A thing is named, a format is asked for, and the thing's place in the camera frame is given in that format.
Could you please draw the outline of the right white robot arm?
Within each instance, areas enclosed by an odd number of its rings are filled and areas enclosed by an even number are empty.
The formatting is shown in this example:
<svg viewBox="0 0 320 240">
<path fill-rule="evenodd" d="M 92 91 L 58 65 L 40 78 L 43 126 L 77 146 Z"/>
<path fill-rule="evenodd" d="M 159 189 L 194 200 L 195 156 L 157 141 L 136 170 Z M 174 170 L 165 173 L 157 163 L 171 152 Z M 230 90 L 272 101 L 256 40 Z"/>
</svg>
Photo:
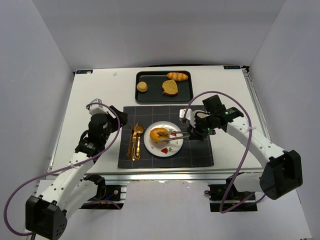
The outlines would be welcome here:
<svg viewBox="0 0 320 240">
<path fill-rule="evenodd" d="M 242 106 L 226 108 L 218 95 L 203 100 L 203 105 L 205 111 L 193 111 L 190 106 L 179 111 L 180 120 L 189 124 L 189 138 L 203 140 L 221 129 L 239 141 L 245 147 L 244 154 L 251 153 L 263 169 L 262 173 L 237 169 L 226 180 L 227 192 L 260 192 L 276 200 L 303 184 L 301 156 L 275 145 L 257 131 Z"/>
</svg>

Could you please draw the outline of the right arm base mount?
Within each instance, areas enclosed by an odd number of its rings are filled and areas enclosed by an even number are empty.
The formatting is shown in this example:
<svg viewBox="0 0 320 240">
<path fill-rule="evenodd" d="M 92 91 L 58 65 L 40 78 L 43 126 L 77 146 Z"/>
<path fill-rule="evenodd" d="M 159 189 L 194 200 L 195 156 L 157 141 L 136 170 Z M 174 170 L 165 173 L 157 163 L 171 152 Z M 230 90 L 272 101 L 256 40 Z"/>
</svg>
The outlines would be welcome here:
<svg viewBox="0 0 320 240">
<path fill-rule="evenodd" d="M 221 201 L 227 190 L 229 183 L 231 182 L 232 177 L 228 177 L 226 179 L 226 183 L 224 184 L 210 184 L 208 185 L 208 190 L 204 191 L 204 194 L 209 198 L 209 206 L 210 211 L 213 213 L 218 213 L 220 211 Z M 247 198 L 251 193 L 248 191 L 238 192 L 234 186 L 231 187 L 226 200 L 223 204 L 222 210 L 225 211 L 240 201 Z M 258 207 L 254 202 L 256 201 L 256 197 L 253 195 L 249 198 L 245 203 L 238 206 L 237 208 L 231 210 L 232 212 L 257 212 Z"/>
</svg>

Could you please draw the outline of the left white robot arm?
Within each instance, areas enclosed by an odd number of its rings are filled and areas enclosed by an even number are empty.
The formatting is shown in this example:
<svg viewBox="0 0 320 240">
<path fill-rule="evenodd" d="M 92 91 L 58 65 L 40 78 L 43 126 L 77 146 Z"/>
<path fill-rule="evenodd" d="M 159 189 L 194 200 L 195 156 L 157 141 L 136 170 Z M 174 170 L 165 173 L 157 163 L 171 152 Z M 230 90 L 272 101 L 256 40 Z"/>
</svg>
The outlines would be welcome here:
<svg viewBox="0 0 320 240">
<path fill-rule="evenodd" d="M 80 136 L 67 169 L 60 171 L 54 182 L 39 196 L 30 196 L 25 204 L 27 230 L 49 240 L 59 239 L 69 218 L 88 200 L 103 200 L 105 178 L 87 174 L 106 150 L 112 133 L 118 133 L 128 123 L 128 114 L 100 103 L 87 107 L 91 115 L 88 129 Z"/>
</svg>

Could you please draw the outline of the glazed donut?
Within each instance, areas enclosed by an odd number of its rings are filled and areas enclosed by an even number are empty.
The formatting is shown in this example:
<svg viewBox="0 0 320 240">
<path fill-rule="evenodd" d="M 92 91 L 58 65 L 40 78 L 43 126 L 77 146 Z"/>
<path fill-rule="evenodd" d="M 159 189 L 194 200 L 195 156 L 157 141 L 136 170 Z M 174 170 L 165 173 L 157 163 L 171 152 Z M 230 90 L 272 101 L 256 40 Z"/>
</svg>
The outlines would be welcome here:
<svg viewBox="0 0 320 240">
<path fill-rule="evenodd" d="M 157 127 L 153 128 L 150 133 L 149 137 L 154 141 L 154 142 L 163 142 L 164 139 L 169 137 L 169 132 L 166 128 L 163 127 Z"/>
</svg>

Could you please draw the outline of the metal tongs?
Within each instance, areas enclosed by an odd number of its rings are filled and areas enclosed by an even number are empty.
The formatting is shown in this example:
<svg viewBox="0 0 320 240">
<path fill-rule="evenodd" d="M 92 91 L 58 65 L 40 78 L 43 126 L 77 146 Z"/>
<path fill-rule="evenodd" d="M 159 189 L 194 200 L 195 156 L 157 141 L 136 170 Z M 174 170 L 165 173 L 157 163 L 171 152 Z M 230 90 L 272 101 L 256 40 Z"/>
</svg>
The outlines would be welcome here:
<svg viewBox="0 0 320 240">
<path fill-rule="evenodd" d="M 215 135 L 214 129 L 208 129 L 208 131 L 168 131 L 158 134 L 158 142 L 170 142 L 181 139 L 204 141 L 208 136 Z"/>
</svg>

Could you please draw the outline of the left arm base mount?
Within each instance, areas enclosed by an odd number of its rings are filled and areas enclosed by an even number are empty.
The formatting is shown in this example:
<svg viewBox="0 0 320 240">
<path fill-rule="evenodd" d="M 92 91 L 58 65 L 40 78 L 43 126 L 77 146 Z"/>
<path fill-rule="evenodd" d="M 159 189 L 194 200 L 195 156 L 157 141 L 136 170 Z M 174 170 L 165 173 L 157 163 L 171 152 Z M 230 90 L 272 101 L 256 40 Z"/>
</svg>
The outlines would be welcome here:
<svg viewBox="0 0 320 240">
<path fill-rule="evenodd" d="M 82 210 L 121 210 L 126 199 L 127 186 L 117 184 L 105 184 L 104 197 L 101 199 L 90 198 L 80 209 Z"/>
</svg>

